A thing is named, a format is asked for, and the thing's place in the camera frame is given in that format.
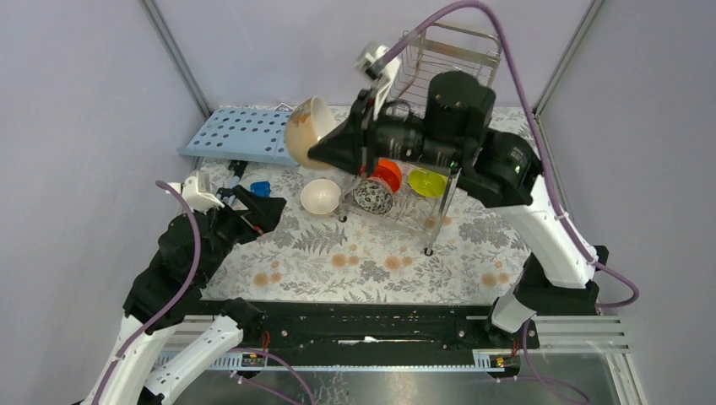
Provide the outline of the beige bowl with flower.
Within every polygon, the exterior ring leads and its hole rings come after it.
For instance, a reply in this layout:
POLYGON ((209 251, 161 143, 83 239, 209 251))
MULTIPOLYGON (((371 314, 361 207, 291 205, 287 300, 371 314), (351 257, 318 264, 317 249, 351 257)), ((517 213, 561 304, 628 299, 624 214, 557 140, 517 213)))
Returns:
POLYGON ((301 190, 300 202, 308 213, 326 216, 338 208, 340 197, 341 189, 334 181, 316 179, 301 190))

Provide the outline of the floral table mat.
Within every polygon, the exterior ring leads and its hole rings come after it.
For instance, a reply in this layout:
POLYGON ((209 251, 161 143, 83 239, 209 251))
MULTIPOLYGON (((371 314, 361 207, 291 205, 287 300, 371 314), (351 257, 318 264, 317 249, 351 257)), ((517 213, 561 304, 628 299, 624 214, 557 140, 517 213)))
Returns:
POLYGON ((439 234, 431 256, 417 235, 363 213, 345 222, 301 205, 304 186, 316 179, 339 185, 339 171, 251 163, 243 186, 267 181, 287 204, 279 227, 235 248, 212 277, 207 299, 390 302, 489 305, 518 280, 529 248, 500 216, 456 192, 446 216, 417 212, 404 189, 399 204, 439 234))

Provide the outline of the lime green bowl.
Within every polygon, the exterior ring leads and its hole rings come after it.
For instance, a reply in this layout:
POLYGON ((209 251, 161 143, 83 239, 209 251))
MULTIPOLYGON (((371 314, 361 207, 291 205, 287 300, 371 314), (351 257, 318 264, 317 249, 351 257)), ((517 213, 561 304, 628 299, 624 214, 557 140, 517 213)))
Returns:
POLYGON ((414 169, 408 174, 410 188, 423 197, 441 197, 448 184, 446 176, 424 169, 414 169))

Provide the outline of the leopard pattern bowl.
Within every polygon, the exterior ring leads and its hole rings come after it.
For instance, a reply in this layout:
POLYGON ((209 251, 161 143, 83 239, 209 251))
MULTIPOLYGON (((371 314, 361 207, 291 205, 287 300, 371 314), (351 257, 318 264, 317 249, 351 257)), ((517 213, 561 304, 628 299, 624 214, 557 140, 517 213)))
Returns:
POLYGON ((393 207, 393 191, 380 179, 365 179, 352 191, 356 204, 363 210, 376 215, 389 212, 393 207))

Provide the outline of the blue perforated tray stand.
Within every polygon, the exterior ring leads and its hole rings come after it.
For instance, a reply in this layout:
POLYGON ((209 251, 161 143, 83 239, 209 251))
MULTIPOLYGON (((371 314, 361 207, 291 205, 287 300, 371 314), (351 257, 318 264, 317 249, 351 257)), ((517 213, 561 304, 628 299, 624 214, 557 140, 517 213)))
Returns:
POLYGON ((177 149, 182 156, 224 159, 231 162, 231 180, 214 189, 223 203, 238 200, 231 189, 243 177, 248 163, 296 166, 285 146, 285 129, 292 109, 274 110, 221 107, 214 111, 187 145, 177 149))

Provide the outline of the orange bowl lower front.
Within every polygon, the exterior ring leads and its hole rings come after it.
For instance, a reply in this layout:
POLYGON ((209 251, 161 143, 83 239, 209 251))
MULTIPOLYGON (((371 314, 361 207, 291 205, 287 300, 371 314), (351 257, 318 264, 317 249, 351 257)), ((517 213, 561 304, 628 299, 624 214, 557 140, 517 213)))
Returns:
POLYGON ((378 160, 372 177, 383 180, 388 184, 393 193, 399 191, 402 186, 403 175, 399 166, 389 159, 378 160))

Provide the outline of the blue toy block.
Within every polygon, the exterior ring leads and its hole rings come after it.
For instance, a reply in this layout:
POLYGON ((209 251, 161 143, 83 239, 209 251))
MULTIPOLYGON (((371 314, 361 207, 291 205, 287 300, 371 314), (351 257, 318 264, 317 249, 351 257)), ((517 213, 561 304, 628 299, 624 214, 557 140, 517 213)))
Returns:
POLYGON ((255 181, 250 185, 250 192, 259 197, 270 197, 271 185, 269 181, 255 181))

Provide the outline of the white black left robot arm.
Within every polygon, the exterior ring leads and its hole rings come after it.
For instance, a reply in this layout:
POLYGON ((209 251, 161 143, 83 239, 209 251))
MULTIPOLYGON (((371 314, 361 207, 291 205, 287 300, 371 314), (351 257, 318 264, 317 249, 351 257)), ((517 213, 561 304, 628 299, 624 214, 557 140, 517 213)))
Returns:
POLYGON ((208 329, 169 363, 156 367, 165 344, 194 314, 207 286, 233 248, 277 227, 286 200, 231 189, 244 209, 212 202, 201 212, 169 184, 158 181, 182 205, 158 239, 158 251, 133 281, 122 307, 117 340, 84 404, 172 404, 229 349, 263 338, 263 313, 242 298, 220 303, 208 329))

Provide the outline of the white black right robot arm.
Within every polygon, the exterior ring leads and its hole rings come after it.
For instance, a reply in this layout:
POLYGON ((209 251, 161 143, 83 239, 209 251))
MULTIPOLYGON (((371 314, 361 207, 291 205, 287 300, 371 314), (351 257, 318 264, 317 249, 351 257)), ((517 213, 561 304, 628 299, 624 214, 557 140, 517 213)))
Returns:
POLYGON ((504 348, 532 316, 595 315, 599 288, 595 250, 566 230, 538 155, 519 135, 490 128, 495 99, 461 71, 431 79, 423 117, 391 115, 363 90, 348 118, 307 154, 352 175, 371 174, 380 158, 449 170, 460 190, 501 215, 530 249, 519 280, 484 325, 487 342, 504 348))

